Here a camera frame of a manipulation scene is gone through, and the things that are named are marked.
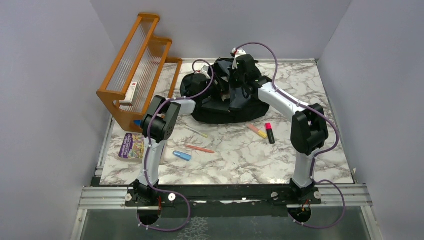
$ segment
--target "gray wall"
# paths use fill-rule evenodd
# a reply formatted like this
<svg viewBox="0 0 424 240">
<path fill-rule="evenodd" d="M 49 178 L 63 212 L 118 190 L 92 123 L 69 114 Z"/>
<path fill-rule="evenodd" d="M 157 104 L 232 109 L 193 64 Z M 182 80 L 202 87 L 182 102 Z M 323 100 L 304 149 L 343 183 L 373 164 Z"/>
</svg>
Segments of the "gray wall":
<svg viewBox="0 0 424 240">
<path fill-rule="evenodd" d="M 423 239 L 424 1 L 353 0 L 318 63 L 386 240 Z"/>
<path fill-rule="evenodd" d="M 351 0 L 91 0 L 119 50 L 139 12 L 158 13 L 156 33 L 181 58 L 218 58 L 262 42 L 281 59 L 320 58 Z M 260 46 L 256 58 L 272 58 Z"/>
<path fill-rule="evenodd" d="M 114 57 L 89 0 L 0 2 L 0 239 L 69 239 Z"/>
</svg>

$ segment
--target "wooden rack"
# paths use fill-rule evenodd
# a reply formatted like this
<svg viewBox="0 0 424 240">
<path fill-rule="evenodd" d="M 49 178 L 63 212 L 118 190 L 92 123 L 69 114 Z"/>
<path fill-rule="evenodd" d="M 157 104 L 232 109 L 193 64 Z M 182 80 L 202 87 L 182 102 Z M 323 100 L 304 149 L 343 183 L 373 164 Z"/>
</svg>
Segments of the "wooden rack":
<svg viewBox="0 0 424 240">
<path fill-rule="evenodd" d="M 183 60 L 168 57 L 172 40 L 154 35 L 160 20 L 157 14 L 140 13 L 120 48 L 97 95 L 121 128 L 141 133 L 134 120 L 141 120 L 155 93 L 165 64 L 175 68 L 168 96 L 172 97 Z M 120 105 L 131 82 L 138 82 L 138 93 L 133 106 Z"/>
</svg>

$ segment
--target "white box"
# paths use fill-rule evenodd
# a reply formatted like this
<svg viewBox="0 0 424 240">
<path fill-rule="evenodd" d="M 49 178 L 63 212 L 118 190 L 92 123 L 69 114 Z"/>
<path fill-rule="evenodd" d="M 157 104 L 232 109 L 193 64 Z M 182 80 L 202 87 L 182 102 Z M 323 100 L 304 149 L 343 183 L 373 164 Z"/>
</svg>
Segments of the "white box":
<svg viewBox="0 0 424 240">
<path fill-rule="evenodd" d="M 121 100 L 119 103 L 123 106 L 133 106 L 135 104 L 138 92 L 139 83 L 136 81 L 131 82 L 128 87 L 128 90 L 126 91 L 125 99 Z"/>
</svg>

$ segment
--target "purple book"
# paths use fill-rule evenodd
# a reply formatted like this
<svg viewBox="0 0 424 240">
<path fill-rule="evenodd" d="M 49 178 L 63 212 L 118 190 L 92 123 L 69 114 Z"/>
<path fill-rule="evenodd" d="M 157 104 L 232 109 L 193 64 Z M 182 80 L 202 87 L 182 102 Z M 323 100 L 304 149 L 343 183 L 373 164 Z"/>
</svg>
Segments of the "purple book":
<svg viewBox="0 0 424 240">
<path fill-rule="evenodd" d="M 127 133 L 122 141 L 122 146 L 119 150 L 121 159 L 143 159 L 145 151 L 144 137 L 142 134 Z"/>
</svg>

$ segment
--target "white marble surface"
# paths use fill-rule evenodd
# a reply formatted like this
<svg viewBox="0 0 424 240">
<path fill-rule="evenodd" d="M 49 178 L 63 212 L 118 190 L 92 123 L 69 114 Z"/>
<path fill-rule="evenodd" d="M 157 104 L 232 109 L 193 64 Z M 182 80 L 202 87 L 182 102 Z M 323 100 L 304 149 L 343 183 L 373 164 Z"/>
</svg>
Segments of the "white marble surface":
<svg viewBox="0 0 424 240">
<path fill-rule="evenodd" d="M 270 78 L 274 74 L 273 63 L 259 63 L 263 75 Z M 164 73 L 173 71 L 167 65 Z M 190 62 L 182 65 L 174 96 L 180 95 L 182 78 L 192 72 Z M 163 74 L 156 92 L 167 95 L 170 81 Z M 294 97 L 310 104 L 319 103 L 325 115 L 332 117 L 324 87 L 315 63 L 280 63 L 276 76 L 277 85 Z M 295 170 L 296 152 L 290 143 L 290 122 L 272 107 L 266 116 L 252 122 L 265 130 L 265 123 L 271 123 L 275 144 L 269 144 L 245 127 L 245 123 L 208 125 L 195 121 L 191 116 L 179 117 L 175 130 L 167 142 L 162 164 L 159 167 L 161 184 L 287 184 Z M 190 126 L 207 134 L 204 138 L 188 129 Z M 325 148 L 334 144 L 334 130 L 328 126 L 329 138 Z M 114 124 L 110 147 L 106 156 L 101 185 L 128 185 L 138 176 L 140 162 L 127 162 L 117 158 L 125 132 Z M 215 151 L 214 154 L 192 150 L 184 144 L 199 146 Z M 192 156 L 185 161 L 173 155 L 181 151 Z M 353 183 L 348 163 L 341 143 L 331 152 L 318 157 L 315 167 L 317 181 L 328 179 L 335 183 Z"/>
</svg>

